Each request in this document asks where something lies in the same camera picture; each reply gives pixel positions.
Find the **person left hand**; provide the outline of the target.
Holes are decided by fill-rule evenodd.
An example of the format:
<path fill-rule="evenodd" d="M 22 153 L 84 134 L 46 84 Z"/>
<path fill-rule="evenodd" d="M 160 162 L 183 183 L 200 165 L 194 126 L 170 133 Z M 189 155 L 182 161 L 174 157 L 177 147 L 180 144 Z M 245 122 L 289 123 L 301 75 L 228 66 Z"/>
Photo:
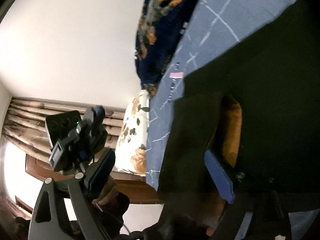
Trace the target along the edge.
<path fill-rule="evenodd" d="M 118 184 L 111 177 L 111 175 L 109 175 L 106 184 L 104 185 L 101 193 L 99 194 L 99 197 L 97 199 L 94 199 L 92 204 L 95 207 L 102 207 L 110 203 L 114 203 L 118 194 Z"/>

